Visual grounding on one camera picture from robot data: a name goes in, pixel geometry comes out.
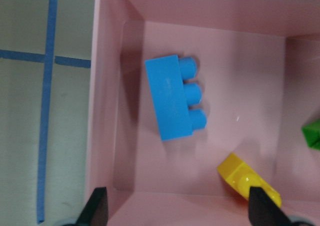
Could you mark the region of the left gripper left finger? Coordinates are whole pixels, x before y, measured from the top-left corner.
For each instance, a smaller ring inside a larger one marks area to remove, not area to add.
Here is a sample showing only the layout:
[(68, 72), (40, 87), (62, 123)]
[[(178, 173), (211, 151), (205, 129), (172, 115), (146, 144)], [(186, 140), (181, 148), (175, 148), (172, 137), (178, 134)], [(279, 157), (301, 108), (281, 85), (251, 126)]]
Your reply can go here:
[(108, 223), (108, 192), (106, 187), (93, 190), (89, 200), (80, 213), (75, 225), (101, 225)]

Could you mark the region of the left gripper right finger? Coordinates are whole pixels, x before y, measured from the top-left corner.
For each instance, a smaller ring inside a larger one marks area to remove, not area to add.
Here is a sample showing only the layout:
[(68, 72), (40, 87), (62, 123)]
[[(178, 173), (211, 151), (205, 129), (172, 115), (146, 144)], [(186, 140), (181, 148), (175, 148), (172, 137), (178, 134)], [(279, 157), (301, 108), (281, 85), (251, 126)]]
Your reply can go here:
[(257, 186), (249, 191), (248, 218), (251, 225), (294, 225), (267, 193)]

